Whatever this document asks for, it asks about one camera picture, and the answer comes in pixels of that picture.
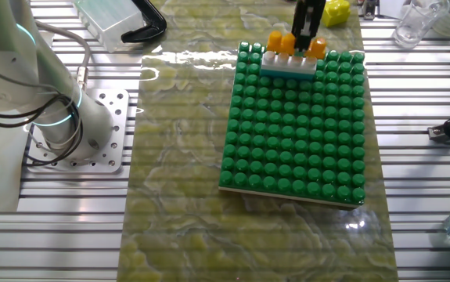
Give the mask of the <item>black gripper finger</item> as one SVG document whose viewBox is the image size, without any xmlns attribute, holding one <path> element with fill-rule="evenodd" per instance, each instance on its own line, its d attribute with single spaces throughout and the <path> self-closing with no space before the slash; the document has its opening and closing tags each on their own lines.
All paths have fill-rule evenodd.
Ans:
<svg viewBox="0 0 450 282">
<path fill-rule="evenodd" d="M 306 23 L 306 13 L 308 9 L 308 4 L 306 0 L 297 0 L 294 16 L 293 16 L 293 24 L 291 29 L 291 34 L 295 37 L 296 41 L 294 44 L 294 48 L 297 51 L 305 51 L 307 49 L 306 42 L 301 34 L 304 25 Z"/>
<path fill-rule="evenodd" d="M 317 35 L 326 0 L 307 0 L 308 3 L 308 47 Z"/>
</svg>

